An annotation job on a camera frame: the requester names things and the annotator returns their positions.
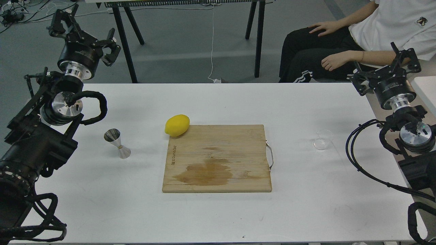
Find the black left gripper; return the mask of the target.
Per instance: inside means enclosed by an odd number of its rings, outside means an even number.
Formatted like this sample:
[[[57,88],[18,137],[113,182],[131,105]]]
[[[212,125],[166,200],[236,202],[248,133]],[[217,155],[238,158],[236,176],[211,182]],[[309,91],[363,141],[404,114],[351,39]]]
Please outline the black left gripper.
[[[121,47],[114,39],[115,28],[108,32],[106,40],[96,40],[88,47],[80,42],[83,41],[83,33],[75,20],[76,10],[56,10],[50,26],[47,27],[51,37],[61,38],[65,45],[61,51],[57,65],[61,71],[67,70],[67,65],[81,65],[84,80],[92,79],[98,67],[99,60],[106,66],[112,66]]]

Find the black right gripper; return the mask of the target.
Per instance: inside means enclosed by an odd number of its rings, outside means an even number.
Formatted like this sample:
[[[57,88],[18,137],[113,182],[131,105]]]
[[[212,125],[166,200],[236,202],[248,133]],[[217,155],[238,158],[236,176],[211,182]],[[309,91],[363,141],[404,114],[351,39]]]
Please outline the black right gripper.
[[[391,47],[396,56],[390,65],[390,73],[401,76],[385,79],[387,66],[372,71],[363,71],[358,66],[352,74],[347,75],[360,96],[375,94],[384,110],[397,110],[415,100],[416,92],[406,75],[422,71],[414,48],[400,51],[394,42],[391,42]]]

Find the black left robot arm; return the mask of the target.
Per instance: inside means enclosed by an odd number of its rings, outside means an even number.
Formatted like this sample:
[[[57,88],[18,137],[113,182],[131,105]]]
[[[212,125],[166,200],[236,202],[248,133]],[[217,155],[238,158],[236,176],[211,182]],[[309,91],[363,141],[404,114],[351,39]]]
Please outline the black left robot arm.
[[[58,9],[49,35],[64,39],[58,61],[60,71],[26,75],[31,99],[8,124],[5,142],[11,147],[1,157],[1,244],[12,240],[42,241],[44,231],[59,231],[63,240],[66,224],[55,211],[58,197],[36,194],[39,177],[50,177],[67,163],[78,143],[73,139],[80,125],[102,121],[107,115],[105,96],[83,90],[83,82],[95,75],[100,60],[111,66],[121,47],[114,39],[115,29],[105,40],[83,31],[75,20],[78,5],[72,10]]]

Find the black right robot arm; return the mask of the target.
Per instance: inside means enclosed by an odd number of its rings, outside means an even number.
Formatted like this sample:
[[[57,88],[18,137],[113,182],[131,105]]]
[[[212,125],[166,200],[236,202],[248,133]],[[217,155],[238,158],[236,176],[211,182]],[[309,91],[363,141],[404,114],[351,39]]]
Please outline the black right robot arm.
[[[399,50],[394,42],[391,48],[396,54],[390,65],[373,71],[363,71],[358,62],[349,80],[360,96],[374,94],[383,110],[392,115],[384,121],[372,119],[360,124],[348,136],[346,155],[357,171],[389,188],[435,202],[435,125],[424,123],[427,110],[422,105],[413,107],[416,92],[407,79],[409,73],[419,73],[421,66],[413,48]],[[358,135],[369,126],[380,128],[379,140],[382,146],[394,155],[402,155],[399,168],[409,187],[403,187],[380,180],[369,174],[358,163],[354,154]]]

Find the person left hand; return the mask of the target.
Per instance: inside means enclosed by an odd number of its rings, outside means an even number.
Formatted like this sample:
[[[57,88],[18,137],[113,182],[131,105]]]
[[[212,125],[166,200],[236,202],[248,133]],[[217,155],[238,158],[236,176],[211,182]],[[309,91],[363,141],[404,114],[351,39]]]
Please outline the person left hand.
[[[321,66],[327,71],[333,71],[347,62],[360,62],[364,57],[364,51],[343,51],[331,54],[321,61]]]

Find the person right hand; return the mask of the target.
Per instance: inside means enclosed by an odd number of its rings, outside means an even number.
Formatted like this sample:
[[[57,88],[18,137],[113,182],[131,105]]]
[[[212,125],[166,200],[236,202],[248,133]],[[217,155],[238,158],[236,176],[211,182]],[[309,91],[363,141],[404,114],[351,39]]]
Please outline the person right hand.
[[[310,28],[309,33],[318,32],[317,34],[318,37],[332,34],[342,27],[343,26],[339,21],[324,21],[308,26],[308,28]]]

